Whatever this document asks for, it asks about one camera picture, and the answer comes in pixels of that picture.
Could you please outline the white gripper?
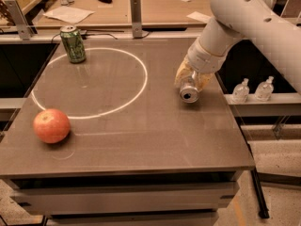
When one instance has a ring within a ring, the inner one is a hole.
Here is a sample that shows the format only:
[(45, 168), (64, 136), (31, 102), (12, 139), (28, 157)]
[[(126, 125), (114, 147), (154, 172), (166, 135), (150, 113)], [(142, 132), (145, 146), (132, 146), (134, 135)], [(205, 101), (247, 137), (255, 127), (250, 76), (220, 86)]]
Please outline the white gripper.
[(220, 70), (225, 59), (225, 56), (215, 56), (207, 52), (200, 42), (195, 40), (176, 72), (174, 86), (179, 88), (182, 80), (190, 76), (194, 70), (198, 73), (198, 91), (202, 91), (214, 76), (213, 73)]

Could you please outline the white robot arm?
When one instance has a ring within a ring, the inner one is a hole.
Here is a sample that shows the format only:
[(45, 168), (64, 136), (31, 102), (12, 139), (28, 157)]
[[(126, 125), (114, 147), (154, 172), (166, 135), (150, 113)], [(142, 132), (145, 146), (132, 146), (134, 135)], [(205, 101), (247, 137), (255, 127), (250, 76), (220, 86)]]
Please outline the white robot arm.
[(273, 0), (211, 0), (213, 16), (189, 47), (175, 86), (195, 74), (201, 91), (220, 70), (230, 48), (250, 40), (297, 92), (301, 92), (301, 28), (271, 10)]

